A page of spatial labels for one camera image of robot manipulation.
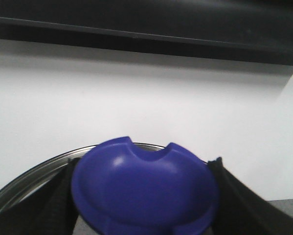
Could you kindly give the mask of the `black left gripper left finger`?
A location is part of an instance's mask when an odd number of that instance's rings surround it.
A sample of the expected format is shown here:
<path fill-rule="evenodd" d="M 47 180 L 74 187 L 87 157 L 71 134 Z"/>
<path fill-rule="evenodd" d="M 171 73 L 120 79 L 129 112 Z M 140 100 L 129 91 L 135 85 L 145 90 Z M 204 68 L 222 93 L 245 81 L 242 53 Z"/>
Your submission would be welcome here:
<path fill-rule="evenodd" d="M 0 213 L 0 235 L 71 235 L 78 212 L 71 178 L 79 159 L 71 160 L 29 197 Z"/>

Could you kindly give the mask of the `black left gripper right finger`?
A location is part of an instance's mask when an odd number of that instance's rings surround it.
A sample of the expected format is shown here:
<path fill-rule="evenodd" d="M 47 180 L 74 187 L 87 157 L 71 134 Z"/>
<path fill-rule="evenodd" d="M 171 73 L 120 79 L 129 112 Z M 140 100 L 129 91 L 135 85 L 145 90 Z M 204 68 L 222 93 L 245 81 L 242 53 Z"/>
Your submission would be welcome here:
<path fill-rule="evenodd" d="M 293 235 L 293 218 L 258 196 L 223 165 L 207 163 L 219 187 L 219 209 L 211 229 L 215 235 Z"/>

